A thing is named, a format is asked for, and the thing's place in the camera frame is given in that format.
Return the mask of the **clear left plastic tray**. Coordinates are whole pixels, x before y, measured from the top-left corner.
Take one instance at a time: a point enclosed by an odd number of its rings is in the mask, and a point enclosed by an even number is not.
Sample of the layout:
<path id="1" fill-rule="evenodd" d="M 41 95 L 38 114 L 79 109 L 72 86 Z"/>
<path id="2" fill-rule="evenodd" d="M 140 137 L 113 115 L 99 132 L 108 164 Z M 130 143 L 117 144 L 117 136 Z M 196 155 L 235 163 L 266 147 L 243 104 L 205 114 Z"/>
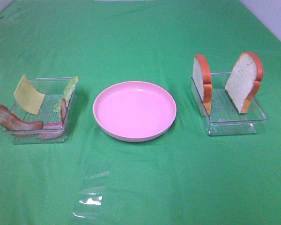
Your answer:
<path id="1" fill-rule="evenodd" d="M 61 118 L 53 111 L 54 105 L 63 96 L 63 91 L 72 77 L 62 78 L 36 78 L 28 79 L 32 86 L 40 93 L 45 94 L 42 106 L 37 115 L 33 115 L 23 110 L 15 101 L 13 107 L 9 109 L 19 119 L 27 122 L 41 120 L 43 125 L 51 122 L 58 122 Z M 37 143 L 62 143 L 67 139 L 70 121 L 72 117 L 73 105 L 76 100 L 75 90 L 73 91 L 66 112 L 66 118 L 62 129 L 55 130 L 57 132 L 63 131 L 60 137 L 42 140 L 38 138 L 40 133 L 54 132 L 54 130 L 7 130 L 1 125 L 1 132 L 7 135 L 13 144 L 37 144 Z"/>

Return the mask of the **green lettuce leaf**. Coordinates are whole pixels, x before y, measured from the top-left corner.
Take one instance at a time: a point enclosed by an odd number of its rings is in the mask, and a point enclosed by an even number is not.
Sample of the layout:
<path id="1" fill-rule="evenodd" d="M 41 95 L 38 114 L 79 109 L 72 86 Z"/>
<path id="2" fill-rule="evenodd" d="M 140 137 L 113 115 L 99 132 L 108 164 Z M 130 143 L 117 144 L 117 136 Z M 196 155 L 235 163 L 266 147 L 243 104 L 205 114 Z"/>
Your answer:
<path id="1" fill-rule="evenodd" d="M 71 80 L 68 82 L 68 84 L 66 85 L 66 87 L 65 87 L 65 89 L 63 91 L 63 96 L 54 105 L 53 111 L 55 113 L 57 113 L 59 117 L 61 117 L 60 110 L 61 110 L 61 105 L 62 105 L 62 99 L 65 99 L 66 107 L 68 107 L 71 95 L 72 95 L 73 91 L 75 90 L 78 81 L 79 81 L 79 77 L 78 76 L 73 76 L 71 78 Z"/>

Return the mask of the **dark bacon strip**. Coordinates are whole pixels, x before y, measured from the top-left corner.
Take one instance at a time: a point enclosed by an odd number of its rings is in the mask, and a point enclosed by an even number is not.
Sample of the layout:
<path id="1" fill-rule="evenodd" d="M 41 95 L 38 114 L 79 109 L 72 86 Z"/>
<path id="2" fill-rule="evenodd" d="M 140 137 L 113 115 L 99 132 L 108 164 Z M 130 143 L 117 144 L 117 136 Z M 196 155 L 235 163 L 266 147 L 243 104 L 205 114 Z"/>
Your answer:
<path id="1" fill-rule="evenodd" d="M 43 127 L 41 120 L 27 122 L 19 119 L 6 106 L 0 105 L 0 125 L 7 130 L 40 130 Z"/>

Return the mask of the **clear plastic tray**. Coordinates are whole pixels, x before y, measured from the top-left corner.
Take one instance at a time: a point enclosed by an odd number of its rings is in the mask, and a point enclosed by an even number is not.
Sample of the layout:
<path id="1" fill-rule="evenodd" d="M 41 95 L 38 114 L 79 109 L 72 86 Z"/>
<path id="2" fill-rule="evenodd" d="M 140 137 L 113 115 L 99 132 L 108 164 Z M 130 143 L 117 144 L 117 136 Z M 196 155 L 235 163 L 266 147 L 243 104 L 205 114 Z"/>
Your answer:
<path id="1" fill-rule="evenodd" d="M 210 136 L 255 134 L 268 121 L 268 116 L 253 98 L 248 113 L 240 114 L 225 90 L 230 72 L 213 72 L 211 114 L 208 114 L 199 91 L 191 79 L 191 91 L 202 118 L 203 127 Z"/>
<path id="2" fill-rule="evenodd" d="M 43 125 L 51 122 L 58 122 L 61 118 L 53 111 L 54 105 L 63 96 L 63 91 L 72 77 L 62 78 L 36 78 L 28 79 L 32 86 L 40 93 L 45 94 L 42 106 L 37 115 L 33 115 L 23 110 L 15 101 L 13 107 L 9 109 L 19 119 L 27 122 L 41 120 Z M 57 132 L 63 131 L 60 137 L 42 140 L 38 138 L 40 133 L 54 132 L 54 130 L 7 130 L 1 125 L 1 132 L 7 135 L 13 144 L 37 144 L 37 143 L 62 143 L 67 139 L 70 121 L 72 117 L 73 105 L 76 100 L 75 90 L 73 91 L 66 112 L 66 118 L 62 129 L 55 130 Z"/>

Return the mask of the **yellow cheese slice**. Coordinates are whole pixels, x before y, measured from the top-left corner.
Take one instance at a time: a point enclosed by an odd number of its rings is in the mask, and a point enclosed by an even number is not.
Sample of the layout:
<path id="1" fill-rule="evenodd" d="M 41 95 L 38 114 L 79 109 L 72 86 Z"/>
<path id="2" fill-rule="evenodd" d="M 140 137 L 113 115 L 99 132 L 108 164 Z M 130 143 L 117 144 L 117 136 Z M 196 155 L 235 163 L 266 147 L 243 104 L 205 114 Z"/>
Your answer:
<path id="1" fill-rule="evenodd" d="M 45 98 L 44 93 L 38 92 L 23 75 L 14 91 L 14 97 L 20 107 L 33 115 L 37 115 Z"/>

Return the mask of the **pink round plate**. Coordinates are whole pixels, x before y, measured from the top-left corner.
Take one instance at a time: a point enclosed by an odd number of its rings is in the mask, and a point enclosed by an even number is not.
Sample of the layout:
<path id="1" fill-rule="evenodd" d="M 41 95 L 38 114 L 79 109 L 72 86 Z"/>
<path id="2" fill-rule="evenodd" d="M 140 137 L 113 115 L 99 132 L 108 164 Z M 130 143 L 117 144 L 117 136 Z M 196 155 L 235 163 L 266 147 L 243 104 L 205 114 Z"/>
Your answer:
<path id="1" fill-rule="evenodd" d="M 161 136 L 171 127 L 176 114 L 172 95 L 143 81 L 112 85 L 93 103 L 93 115 L 100 128 L 126 142 L 145 142 Z"/>

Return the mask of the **green tablecloth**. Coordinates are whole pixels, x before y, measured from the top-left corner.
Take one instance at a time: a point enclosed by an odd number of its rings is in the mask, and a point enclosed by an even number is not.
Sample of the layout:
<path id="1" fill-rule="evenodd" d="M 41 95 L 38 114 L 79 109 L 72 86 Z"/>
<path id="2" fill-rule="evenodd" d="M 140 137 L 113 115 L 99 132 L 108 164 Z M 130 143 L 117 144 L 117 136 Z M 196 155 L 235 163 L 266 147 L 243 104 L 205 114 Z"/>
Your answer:
<path id="1" fill-rule="evenodd" d="M 229 72 L 255 52 L 257 99 L 269 120 L 255 135 L 208 136 L 192 98 L 193 56 Z M 86 224 L 86 176 L 107 169 L 96 225 L 281 225 L 281 43 L 239 1 L 18 0 L 0 14 L 0 104 L 22 75 L 78 76 L 63 143 L 14 145 L 0 132 L 0 225 Z M 105 134 L 92 105 L 105 88 L 141 80 L 165 88 L 177 117 L 161 137 Z"/>

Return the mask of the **clear right plastic tray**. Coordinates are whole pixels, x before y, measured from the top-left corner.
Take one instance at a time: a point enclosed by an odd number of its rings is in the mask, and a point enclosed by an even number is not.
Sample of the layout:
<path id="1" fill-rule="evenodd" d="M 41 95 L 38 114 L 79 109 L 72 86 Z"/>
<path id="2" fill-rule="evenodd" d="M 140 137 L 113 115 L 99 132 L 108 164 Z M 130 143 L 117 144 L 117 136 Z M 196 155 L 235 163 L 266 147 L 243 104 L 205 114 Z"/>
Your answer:
<path id="1" fill-rule="evenodd" d="M 268 116 L 253 98 L 248 113 L 240 114 L 225 90 L 230 72 L 213 72 L 211 114 L 208 114 L 199 91 L 191 79 L 191 91 L 202 118 L 203 127 L 210 136 L 255 134 L 268 121 Z"/>

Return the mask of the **bread slice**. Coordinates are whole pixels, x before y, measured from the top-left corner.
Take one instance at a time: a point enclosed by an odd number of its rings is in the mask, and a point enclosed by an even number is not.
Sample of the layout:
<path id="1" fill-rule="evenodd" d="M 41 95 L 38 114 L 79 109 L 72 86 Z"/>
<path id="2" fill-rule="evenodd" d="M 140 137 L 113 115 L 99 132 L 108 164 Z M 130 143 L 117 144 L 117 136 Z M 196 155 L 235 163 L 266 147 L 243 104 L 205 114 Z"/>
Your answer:
<path id="1" fill-rule="evenodd" d="M 210 115 L 213 91 L 212 78 L 208 61 L 203 54 L 196 54 L 194 56 L 192 79 L 208 115 Z"/>
<path id="2" fill-rule="evenodd" d="M 225 90 L 240 114 L 248 112 L 263 77 L 264 67 L 257 54 L 242 52 L 225 85 Z"/>

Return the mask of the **pink bacon strip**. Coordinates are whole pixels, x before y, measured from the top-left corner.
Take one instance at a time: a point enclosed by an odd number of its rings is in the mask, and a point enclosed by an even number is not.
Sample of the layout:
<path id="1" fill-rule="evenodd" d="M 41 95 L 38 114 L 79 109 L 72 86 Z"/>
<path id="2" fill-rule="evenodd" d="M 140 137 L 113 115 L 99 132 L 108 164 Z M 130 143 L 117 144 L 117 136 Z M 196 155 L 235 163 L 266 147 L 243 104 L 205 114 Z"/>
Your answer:
<path id="1" fill-rule="evenodd" d="M 53 111 L 59 115 L 61 118 L 58 122 L 51 122 L 46 123 L 43 125 L 43 130 L 54 130 L 54 132 L 48 132 L 48 133 L 40 133 L 38 135 L 38 138 L 42 140 L 48 140 L 60 137 L 63 134 L 63 131 L 57 132 L 55 130 L 62 129 L 64 120 L 66 118 L 66 112 L 67 112 L 67 101 L 65 98 L 62 98 L 58 103 L 56 103 L 53 107 Z"/>

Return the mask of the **clear plastic film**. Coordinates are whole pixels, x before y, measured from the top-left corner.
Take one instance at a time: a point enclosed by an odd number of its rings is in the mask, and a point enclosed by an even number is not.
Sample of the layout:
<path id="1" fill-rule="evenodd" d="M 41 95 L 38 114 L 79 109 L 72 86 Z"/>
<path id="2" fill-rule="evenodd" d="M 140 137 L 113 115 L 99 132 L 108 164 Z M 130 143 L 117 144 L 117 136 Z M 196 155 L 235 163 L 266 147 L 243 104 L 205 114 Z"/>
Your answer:
<path id="1" fill-rule="evenodd" d="M 72 211 L 75 225 L 94 225 L 99 219 L 111 163 L 91 162 L 83 173 Z"/>

